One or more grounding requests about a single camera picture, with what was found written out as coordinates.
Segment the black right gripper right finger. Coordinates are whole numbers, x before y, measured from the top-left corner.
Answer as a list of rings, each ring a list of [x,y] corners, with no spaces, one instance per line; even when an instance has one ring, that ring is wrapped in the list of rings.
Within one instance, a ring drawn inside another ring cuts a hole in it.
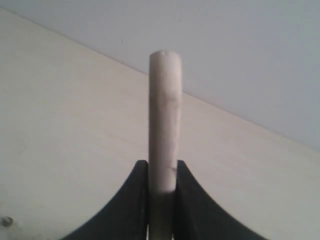
[[[182,160],[177,161],[173,208],[175,240],[264,240],[232,217],[197,182]]]

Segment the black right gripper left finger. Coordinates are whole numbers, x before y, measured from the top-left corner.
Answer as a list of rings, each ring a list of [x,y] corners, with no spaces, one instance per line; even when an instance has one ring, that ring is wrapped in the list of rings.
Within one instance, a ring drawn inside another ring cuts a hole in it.
[[[114,197],[64,240],[145,240],[148,226],[148,162],[138,160]]]

